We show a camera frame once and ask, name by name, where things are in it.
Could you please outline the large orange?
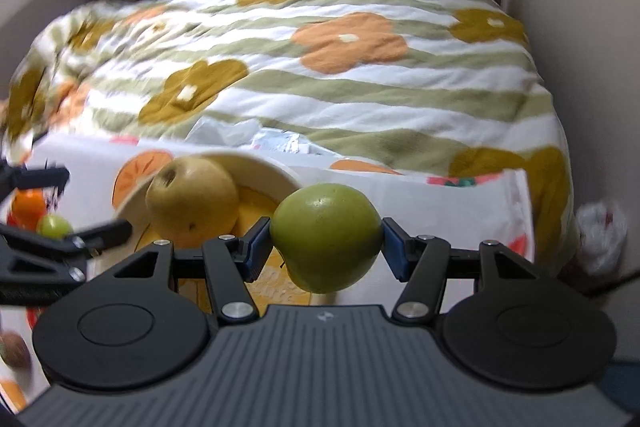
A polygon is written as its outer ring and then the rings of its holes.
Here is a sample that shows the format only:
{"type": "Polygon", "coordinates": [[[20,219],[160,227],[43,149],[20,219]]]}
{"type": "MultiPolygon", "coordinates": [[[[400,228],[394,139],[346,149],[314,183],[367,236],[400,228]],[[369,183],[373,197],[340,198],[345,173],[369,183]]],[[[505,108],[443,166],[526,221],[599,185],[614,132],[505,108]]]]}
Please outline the large orange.
{"type": "Polygon", "coordinates": [[[40,219],[47,213],[43,191],[18,191],[12,200],[10,216],[14,225],[28,231],[36,231],[40,219]]]}

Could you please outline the green apple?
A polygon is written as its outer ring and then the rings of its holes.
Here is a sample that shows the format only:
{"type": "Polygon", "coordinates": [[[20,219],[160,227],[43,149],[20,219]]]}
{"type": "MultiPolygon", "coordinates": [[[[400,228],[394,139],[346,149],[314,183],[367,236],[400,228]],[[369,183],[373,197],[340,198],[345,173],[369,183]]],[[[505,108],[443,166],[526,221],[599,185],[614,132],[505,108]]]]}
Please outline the green apple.
{"type": "Polygon", "coordinates": [[[56,213],[46,213],[36,225],[36,232],[48,239],[64,239],[74,231],[70,222],[56,213]]]}
{"type": "Polygon", "coordinates": [[[331,294],[371,269],[382,246],[382,219],[356,188],[318,183],[282,200],[270,236],[296,286],[331,294]]]}

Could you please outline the large yellow pear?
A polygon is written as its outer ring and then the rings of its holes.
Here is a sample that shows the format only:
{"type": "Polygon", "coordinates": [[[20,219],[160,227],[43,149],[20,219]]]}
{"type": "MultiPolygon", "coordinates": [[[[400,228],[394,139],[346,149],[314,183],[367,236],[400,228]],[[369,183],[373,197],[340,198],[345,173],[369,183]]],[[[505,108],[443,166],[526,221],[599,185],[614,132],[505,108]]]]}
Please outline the large yellow pear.
{"type": "Polygon", "coordinates": [[[198,248],[229,234],[239,218],[232,176],[202,156],[179,157],[160,169],[145,194],[151,227],[178,248],[198,248]]]}

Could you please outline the brown kiwi with sticker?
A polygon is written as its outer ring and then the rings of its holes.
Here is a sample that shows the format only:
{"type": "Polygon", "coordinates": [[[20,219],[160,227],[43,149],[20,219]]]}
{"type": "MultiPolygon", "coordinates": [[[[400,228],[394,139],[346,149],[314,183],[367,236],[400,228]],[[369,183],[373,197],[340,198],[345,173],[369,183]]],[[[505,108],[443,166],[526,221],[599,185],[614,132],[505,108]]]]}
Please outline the brown kiwi with sticker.
{"type": "Polygon", "coordinates": [[[0,335],[0,355],[11,369],[29,369],[32,365],[26,343],[20,334],[12,331],[0,335]]]}

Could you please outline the cream yellow duck bowl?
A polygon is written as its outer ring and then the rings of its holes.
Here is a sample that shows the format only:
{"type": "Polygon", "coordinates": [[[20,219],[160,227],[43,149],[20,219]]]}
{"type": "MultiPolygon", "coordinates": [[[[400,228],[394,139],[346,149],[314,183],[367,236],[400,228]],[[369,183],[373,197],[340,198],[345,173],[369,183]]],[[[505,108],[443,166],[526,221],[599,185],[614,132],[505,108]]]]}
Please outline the cream yellow duck bowl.
{"type": "Polygon", "coordinates": [[[131,239],[97,257],[93,273],[159,239],[198,247],[219,234],[240,237],[299,187],[293,171],[250,153],[141,153],[120,168],[112,190],[116,216],[132,225],[131,239]]]}

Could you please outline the crumpled clear plastic wrap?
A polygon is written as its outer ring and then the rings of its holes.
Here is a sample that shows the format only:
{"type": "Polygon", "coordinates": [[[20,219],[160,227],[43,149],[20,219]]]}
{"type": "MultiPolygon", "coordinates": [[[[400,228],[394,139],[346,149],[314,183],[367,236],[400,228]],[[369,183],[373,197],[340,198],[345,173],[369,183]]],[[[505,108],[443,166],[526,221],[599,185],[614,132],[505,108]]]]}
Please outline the crumpled clear plastic wrap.
{"type": "Polygon", "coordinates": [[[338,153],[311,142],[303,134],[264,127],[257,119],[227,124],[212,117],[201,117],[186,135],[184,141],[198,145],[228,146],[243,150],[338,156],[338,153]]]}

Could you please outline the white plastic bag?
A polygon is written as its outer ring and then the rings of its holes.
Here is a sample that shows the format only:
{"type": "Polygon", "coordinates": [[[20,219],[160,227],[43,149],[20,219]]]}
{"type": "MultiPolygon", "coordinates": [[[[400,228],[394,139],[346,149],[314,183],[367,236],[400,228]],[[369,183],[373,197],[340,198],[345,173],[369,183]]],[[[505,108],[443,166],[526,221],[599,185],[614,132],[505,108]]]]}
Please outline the white plastic bag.
{"type": "Polygon", "coordinates": [[[580,233],[578,265],[590,277],[608,277],[617,268],[627,237],[627,222],[620,206],[599,200],[576,211],[580,233]]]}

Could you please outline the floral striped quilt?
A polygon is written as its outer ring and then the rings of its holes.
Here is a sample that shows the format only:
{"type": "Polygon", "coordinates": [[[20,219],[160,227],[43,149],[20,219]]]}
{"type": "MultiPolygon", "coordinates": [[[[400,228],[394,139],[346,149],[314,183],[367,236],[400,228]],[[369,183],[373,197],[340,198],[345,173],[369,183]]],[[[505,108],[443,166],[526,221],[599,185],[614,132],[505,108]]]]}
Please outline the floral striped quilt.
{"type": "Polygon", "coordinates": [[[394,169],[522,169],[538,265],[558,273],[576,251],[565,132],[523,25],[494,0],[89,3],[30,45],[1,143],[21,158],[56,127],[181,140],[204,117],[394,169]]]}

